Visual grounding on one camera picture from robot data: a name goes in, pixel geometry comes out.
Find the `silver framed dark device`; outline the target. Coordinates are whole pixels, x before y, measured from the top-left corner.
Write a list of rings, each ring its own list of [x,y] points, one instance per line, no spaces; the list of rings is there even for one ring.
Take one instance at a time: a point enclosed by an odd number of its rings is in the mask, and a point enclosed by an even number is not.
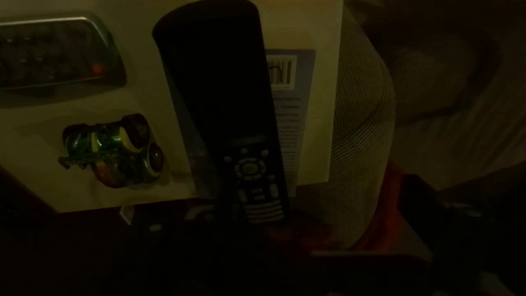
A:
[[[94,15],[0,21],[0,105],[28,107],[92,97],[126,84],[118,48]]]

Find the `orange red blanket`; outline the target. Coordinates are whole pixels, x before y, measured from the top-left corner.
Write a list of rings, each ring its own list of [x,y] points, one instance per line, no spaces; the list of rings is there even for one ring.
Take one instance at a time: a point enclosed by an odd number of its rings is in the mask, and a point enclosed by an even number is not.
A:
[[[371,222],[358,240],[348,247],[350,252],[394,252],[403,245],[409,225],[398,211],[398,204],[403,197],[403,181],[406,178],[408,173],[396,163],[388,163]],[[279,248],[294,255],[338,250],[335,227],[307,212],[297,212],[286,227],[269,230],[269,237]]]

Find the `black remote control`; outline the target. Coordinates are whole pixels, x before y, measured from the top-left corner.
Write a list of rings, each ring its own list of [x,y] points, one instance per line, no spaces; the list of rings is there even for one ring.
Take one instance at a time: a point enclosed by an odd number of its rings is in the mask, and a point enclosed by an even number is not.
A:
[[[154,25],[164,72],[233,201],[251,224],[288,217],[288,188],[258,8],[199,0]]]

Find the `white book on cabinet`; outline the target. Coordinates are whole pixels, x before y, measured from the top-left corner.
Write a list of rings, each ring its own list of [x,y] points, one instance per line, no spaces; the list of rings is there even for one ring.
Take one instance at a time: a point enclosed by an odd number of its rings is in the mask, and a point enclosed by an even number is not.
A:
[[[251,0],[261,17],[286,183],[329,179],[343,0]]]

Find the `white lattice side cabinet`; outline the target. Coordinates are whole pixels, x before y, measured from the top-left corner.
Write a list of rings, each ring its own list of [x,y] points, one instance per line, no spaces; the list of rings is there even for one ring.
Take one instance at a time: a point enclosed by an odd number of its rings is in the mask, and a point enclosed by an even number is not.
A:
[[[128,82],[105,94],[0,110],[0,165],[57,212],[187,199],[195,194],[177,115],[151,38],[153,25],[191,0],[0,0],[0,17],[92,13],[122,53]],[[325,183],[330,169],[343,0],[253,0],[269,49],[315,53],[302,148],[301,184]],[[71,123],[112,122],[143,114],[166,153],[159,183],[110,189],[85,169],[66,169],[61,132]]]

